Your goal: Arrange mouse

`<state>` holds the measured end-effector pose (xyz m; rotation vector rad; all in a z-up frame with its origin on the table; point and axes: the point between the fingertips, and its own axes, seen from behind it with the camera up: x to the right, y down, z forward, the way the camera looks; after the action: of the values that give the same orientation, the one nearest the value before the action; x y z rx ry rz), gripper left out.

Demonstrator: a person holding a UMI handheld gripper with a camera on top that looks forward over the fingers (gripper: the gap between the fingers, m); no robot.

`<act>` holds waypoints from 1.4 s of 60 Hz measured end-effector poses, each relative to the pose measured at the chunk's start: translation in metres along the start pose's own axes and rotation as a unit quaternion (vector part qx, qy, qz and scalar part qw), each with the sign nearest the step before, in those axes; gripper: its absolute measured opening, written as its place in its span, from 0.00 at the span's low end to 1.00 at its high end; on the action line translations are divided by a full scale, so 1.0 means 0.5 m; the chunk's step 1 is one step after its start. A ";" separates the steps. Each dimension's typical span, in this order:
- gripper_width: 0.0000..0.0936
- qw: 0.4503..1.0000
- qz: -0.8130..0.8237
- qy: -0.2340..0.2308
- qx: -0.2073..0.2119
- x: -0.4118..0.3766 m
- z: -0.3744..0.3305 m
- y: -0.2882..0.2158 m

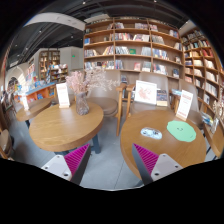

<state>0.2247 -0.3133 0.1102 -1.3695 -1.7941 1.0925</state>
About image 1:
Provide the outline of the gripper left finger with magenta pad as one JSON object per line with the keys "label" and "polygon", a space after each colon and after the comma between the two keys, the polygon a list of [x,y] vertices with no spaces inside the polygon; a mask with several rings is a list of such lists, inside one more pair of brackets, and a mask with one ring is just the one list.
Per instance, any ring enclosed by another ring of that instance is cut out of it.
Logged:
{"label": "gripper left finger with magenta pad", "polygon": [[79,185],[84,175],[90,154],[90,145],[86,144],[65,156],[55,155],[42,169]]}

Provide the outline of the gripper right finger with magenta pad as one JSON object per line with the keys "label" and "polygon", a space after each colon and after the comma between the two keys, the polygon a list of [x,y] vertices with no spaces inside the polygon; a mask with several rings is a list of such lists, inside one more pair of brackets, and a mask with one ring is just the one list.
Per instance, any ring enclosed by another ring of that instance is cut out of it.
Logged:
{"label": "gripper right finger with magenta pad", "polygon": [[132,154],[144,185],[182,169],[168,154],[158,155],[135,143],[132,144]]}

